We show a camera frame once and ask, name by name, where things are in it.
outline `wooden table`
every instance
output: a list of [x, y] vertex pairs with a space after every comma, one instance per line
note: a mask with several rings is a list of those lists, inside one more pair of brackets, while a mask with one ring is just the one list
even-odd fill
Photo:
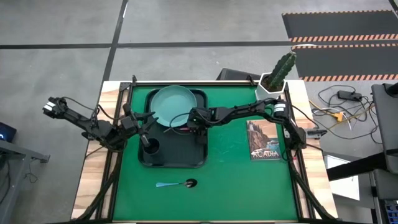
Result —
[[[101, 96], [99, 98], [99, 104], [105, 109], [107, 114], [113, 116], [115, 113], [116, 101], [119, 93], [119, 81], [108, 81], [104, 82]], [[310, 104], [308, 102], [307, 91], [305, 89], [304, 81], [302, 80], [289, 80], [289, 91], [292, 104], [302, 110], [310, 118], [312, 117]], [[311, 123], [302, 113], [294, 109], [294, 116], [297, 124], [302, 128], [313, 128]], [[99, 114], [98, 119], [109, 120], [105, 115]], [[308, 139], [309, 144], [319, 146], [319, 141], [314, 139]], [[87, 149], [87, 154], [99, 148], [98, 142], [90, 142]], [[305, 168], [308, 176], [308, 183], [311, 191], [314, 193], [318, 201], [326, 208], [328, 213], [337, 217], [337, 211], [333, 200], [332, 192], [329, 185], [328, 176], [326, 173], [325, 164], [323, 162], [322, 152], [318, 149], [307, 147], [303, 151], [303, 158], [305, 161]], [[79, 217], [87, 208], [87, 206], [93, 201], [96, 194], [100, 191], [101, 180], [103, 177], [106, 149], [100, 149], [98, 152], [92, 154], [85, 160], [83, 170], [80, 177], [80, 183], [76, 193], [75, 204], [73, 206], [72, 217]], [[308, 217], [308, 210], [306, 209], [306, 199], [304, 193], [299, 188], [300, 200], [303, 208], [304, 217]], [[109, 196], [111, 189], [106, 194], [103, 207], [103, 217], [106, 217]]]

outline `white pot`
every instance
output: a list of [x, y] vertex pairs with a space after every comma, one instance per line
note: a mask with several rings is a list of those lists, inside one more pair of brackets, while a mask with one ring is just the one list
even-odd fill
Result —
[[269, 72], [261, 74], [261, 78], [259, 84], [257, 85], [257, 89], [254, 91], [256, 93], [257, 100], [265, 100], [266, 98], [278, 99], [278, 97], [285, 91], [285, 86], [286, 86], [285, 80], [281, 91], [269, 92], [261, 85], [261, 81], [264, 78], [264, 76], [267, 76], [269, 74], [270, 74]]

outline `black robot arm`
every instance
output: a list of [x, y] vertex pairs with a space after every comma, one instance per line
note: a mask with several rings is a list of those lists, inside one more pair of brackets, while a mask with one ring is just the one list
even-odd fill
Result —
[[123, 105], [123, 110], [124, 116], [119, 118], [120, 124], [113, 125], [109, 121], [96, 119], [99, 109], [94, 112], [94, 116], [87, 118], [70, 109], [64, 98], [50, 97], [49, 102], [43, 107], [43, 113], [47, 116], [71, 122], [84, 130], [81, 134], [83, 137], [89, 140], [97, 140], [102, 146], [110, 150], [123, 150], [127, 139], [136, 134], [140, 135], [140, 140], [145, 147], [149, 146], [146, 134], [155, 120], [143, 126], [138, 121], [142, 121], [154, 113], [134, 113], [128, 104]]
[[[272, 115], [266, 112], [267, 110], [272, 111], [272, 108], [268, 106], [274, 107]], [[190, 111], [187, 126], [191, 131], [200, 132], [213, 126], [228, 124], [233, 119], [245, 118], [248, 116], [262, 116], [272, 123], [281, 124], [286, 129], [290, 135], [289, 148], [305, 149], [305, 131], [298, 127], [293, 119], [291, 119], [289, 115], [289, 106], [290, 105], [283, 100], [269, 98], [248, 105], [234, 106], [233, 108], [193, 108]]]

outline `potted cactus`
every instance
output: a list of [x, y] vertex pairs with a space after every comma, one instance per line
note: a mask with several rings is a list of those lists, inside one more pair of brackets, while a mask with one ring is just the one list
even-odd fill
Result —
[[263, 73], [261, 75], [260, 82], [255, 90], [257, 100], [276, 99], [284, 92], [286, 86], [285, 77], [294, 66], [295, 60], [296, 53], [289, 52], [278, 61], [271, 74]]

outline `cliff picture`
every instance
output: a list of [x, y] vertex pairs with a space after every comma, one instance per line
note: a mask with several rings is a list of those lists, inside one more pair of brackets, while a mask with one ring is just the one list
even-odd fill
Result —
[[280, 159], [276, 125], [267, 120], [247, 122], [250, 157], [252, 160]]

